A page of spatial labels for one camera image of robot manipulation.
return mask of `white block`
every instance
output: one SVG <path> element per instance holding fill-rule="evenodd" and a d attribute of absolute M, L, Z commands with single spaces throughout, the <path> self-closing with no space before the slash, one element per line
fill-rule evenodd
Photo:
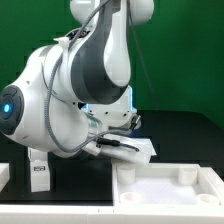
<path fill-rule="evenodd" d="M 0 192 L 9 181 L 9 164 L 0 163 Z"/>
<path fill-rule="evenodd" d="M 31 191 L 50 190 L 50 172 L 47 161 L 36 160 L 30 163 Z"/>

